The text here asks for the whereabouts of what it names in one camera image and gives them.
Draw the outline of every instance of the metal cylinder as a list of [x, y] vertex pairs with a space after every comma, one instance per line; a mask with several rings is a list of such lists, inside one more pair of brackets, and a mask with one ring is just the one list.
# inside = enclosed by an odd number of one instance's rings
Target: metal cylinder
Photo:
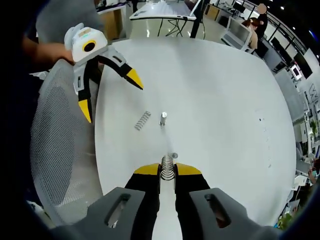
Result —
[[167, 113], [166, 112], [163, 112], [161, 113], [161, 116], [160, 116], [160, 126], [164, 126], [166, 124], [166, 119], [167, 119]]

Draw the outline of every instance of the white round table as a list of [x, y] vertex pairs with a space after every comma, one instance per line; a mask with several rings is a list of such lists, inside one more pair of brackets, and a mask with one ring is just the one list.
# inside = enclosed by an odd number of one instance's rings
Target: white round table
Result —
[[[252, 220], [273, 225], [294, 181], [296, 147], [286, 101], [267, 65], [198, 39], [113, 45], [136, 69], [144, 90], [105, 68], [95, 119], [103, 194], [124, 187], [139, 167], [176, 152], [177, 162], [199, 169], [211, 188], [245, 206]], [[145, 111], [151, 116], [138, 131], [134, 126]]]

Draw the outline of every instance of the person's arm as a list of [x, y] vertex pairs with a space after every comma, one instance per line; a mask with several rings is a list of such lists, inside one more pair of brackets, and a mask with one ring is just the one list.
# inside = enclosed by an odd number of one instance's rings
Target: person's arm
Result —
[[62, 43], [38, 44], [26, 36], [22, 40], [23, 52], [31, 59], [31, 70], [40, 72], [51, 69], [59, 59], [73, 64], [72, 53]]
[[249, 44], [249, 47], [251, 49], [257, 49], [258, 48], [258, 36], [255, 32], [252, 33], [251, 36], [251, 42]]

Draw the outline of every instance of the mesh chair back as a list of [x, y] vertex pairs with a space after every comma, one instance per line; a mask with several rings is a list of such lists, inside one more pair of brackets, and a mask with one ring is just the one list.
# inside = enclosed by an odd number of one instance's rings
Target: mesh chair back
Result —
[[[31, 128], [30, 163], [37, 194], [53, 223], [74, 223], [102, 196], [94, 125], [78, 106], [73, 67], [59, 60], [39, 91]], [[93, 119], [98, 86], [90, 83]]]

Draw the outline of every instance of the metal spring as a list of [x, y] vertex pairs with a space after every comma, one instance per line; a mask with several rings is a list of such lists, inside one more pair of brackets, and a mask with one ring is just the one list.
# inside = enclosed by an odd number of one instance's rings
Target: metal spring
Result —
[[139, 121], [134, 125], [134, 128], [140, 131], [143, 128], [143, 126], [146, 124], [150, 116], [151, 116], [151, 112], [145, 111], [142, 117], [140, 117]]
[[169, 155], [165, 155], [161, 159], [160, 176], [166, 181], [170, 181], [175, 178], [174, 159]]

